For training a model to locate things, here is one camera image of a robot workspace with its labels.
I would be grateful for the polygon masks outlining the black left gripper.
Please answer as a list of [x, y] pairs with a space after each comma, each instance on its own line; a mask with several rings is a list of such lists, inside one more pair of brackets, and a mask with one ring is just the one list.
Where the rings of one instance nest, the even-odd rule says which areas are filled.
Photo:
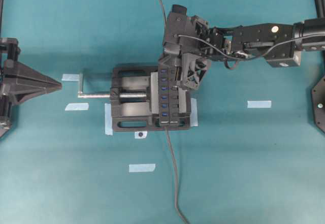
[[[1, 138], [11, 128], [12, 104], [62, 89], [62, 84], [18, 62], [18, 40], [1, 38]], [[7, 55], [2, 62], [3, 54]]]

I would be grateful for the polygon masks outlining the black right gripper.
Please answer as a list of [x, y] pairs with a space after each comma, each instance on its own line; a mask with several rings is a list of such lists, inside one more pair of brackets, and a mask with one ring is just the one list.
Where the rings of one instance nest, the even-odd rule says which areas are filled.
[[185, 32], [180, 37], [180, 56], [163, 53], [158, 60], [158, 69], [176, 69], [174, 86], [197, 90], [211, 67], [212, 61], [220, 61], [229, 55], [230, 43], [225, 36], [231, 35], [231, 28], [209, 27], [199, 16], [188, 17]]

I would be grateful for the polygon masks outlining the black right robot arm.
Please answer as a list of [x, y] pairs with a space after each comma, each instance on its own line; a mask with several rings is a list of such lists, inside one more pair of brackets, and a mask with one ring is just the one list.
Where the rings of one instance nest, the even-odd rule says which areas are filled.
[[212, 61], [222, 62], [229, 70], [257, 58], [272, 67], [299, 66], [302, 51], [324, 50], [324, 18], [293, 25], [217, 28], [198, 16], [171, 12], [163, 48], [158, 61], [160, 89], [197, 90]]

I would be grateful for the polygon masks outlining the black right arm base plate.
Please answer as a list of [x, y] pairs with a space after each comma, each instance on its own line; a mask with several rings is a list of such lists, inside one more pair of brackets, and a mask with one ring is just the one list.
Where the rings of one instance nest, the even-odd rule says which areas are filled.
[[324, 133], [324, 76], [311, 89], [315, 125]]

